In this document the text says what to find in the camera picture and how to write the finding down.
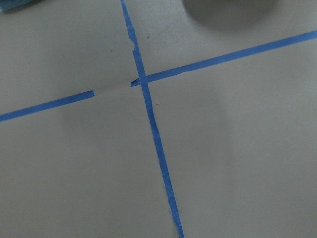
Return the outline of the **grey folded cloth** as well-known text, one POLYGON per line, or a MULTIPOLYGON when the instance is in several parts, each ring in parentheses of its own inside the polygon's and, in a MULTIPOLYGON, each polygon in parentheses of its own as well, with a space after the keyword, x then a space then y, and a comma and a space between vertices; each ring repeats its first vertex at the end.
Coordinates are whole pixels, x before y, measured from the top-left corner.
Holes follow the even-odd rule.
POLYGON ((0 0, 0 11, 6 12, 17 7, 24 6, 33 2, 34 0, 0 0))

